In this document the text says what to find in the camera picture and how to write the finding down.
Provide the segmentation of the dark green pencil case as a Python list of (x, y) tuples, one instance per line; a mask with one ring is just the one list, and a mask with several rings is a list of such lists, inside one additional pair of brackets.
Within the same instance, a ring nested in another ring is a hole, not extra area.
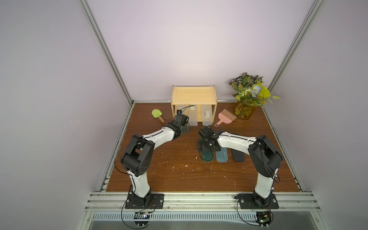
[(198, 146), (201, 153), (202, 161), (211, 162), (214, 160), (212, 151), (206, 147), (205, 142), (203, 140), (200, 141)]

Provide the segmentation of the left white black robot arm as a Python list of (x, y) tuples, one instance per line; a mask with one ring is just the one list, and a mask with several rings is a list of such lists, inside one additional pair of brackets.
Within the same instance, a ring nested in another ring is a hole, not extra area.
[(148, 183), (147, 170), (153, 152), (157, 147), (179, 138), (188, 122), (189, 117), (178, 110), (174, 119), (158, 131), (143, 136), (138, 134), (132, 136), (120, 159), (132, 183), (130, 201), (145, 207), (150, 203), (151, 187)]

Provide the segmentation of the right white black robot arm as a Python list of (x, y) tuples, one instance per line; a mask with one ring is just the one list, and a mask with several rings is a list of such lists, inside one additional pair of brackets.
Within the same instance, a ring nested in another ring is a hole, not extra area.
[(244, 137), (218, 130), (214, 132), (208, 127), (202, 128), (198, 134), (202, 138), (201, 148), (217, 151), (221, 148), (237, 150), (248, 154), (258, 172), (257, 182), (253, 191), (253, 203), (264, 208), (271, 202), (273, 185), (283, 161), (277, 147), (265, 135)]

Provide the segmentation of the dark grey pencil case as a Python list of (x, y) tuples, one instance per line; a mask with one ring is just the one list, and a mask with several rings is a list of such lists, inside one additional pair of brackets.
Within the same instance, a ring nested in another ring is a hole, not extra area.
[(232, 149), (232, 157), (233, 157), (234, 162), (244, 162), (245, 161), (245, 154), (236, 149)]

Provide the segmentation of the light teal pencil case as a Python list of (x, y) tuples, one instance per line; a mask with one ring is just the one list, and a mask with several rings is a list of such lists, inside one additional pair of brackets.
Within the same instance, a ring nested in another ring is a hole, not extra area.
[(220, 151), (216, 152), (216, 160), (219, 163), (226, 163), (228, 161), (228, 150), (227, 148), (221, 148)]

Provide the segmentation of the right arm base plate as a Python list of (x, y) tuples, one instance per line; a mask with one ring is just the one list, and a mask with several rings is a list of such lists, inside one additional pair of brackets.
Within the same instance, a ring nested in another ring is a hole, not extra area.
[(273, 193), (268, 198), (262, 198), (257, 193), (238, 194), (234, 199), (240, 202), (241, 209), (279, 209), (277, 198)]

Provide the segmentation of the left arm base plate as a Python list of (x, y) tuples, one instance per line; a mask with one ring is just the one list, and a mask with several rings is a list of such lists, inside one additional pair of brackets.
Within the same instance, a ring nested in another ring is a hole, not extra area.
[(125, 209), (163, 209), (164, 194), (150, 194), (145, 197), (139, 197), (132, 193), (127, 197), (124, 205)]

